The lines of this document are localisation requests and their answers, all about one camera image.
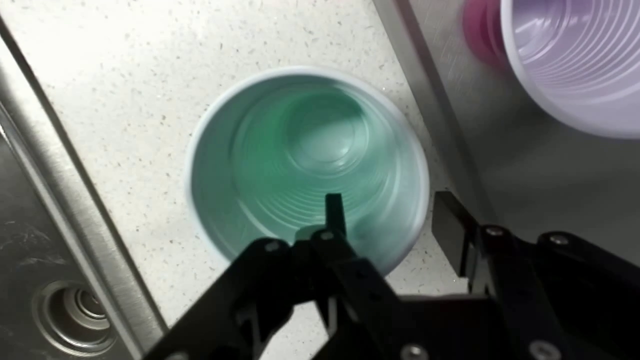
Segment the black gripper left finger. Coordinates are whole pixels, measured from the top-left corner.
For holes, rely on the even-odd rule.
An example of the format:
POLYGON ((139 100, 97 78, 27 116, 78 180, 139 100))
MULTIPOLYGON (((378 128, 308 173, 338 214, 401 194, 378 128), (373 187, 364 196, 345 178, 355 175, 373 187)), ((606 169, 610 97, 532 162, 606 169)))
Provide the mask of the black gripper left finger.
POLYGON ((345 236, 345 218, 339 194, 327 194, 323 198, 323 212, 325 212, 325 229, 344 238, 345 236))

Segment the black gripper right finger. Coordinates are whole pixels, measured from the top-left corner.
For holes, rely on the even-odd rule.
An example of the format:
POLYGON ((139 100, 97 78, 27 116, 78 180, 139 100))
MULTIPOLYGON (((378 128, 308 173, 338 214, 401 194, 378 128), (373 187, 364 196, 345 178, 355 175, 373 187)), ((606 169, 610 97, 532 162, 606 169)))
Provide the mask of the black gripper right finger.
POLYGON ((433 194, 432 235, 460 279, 467 279, 472 273, 470 255, 476 230, 476 218, 452 193, 433 194))

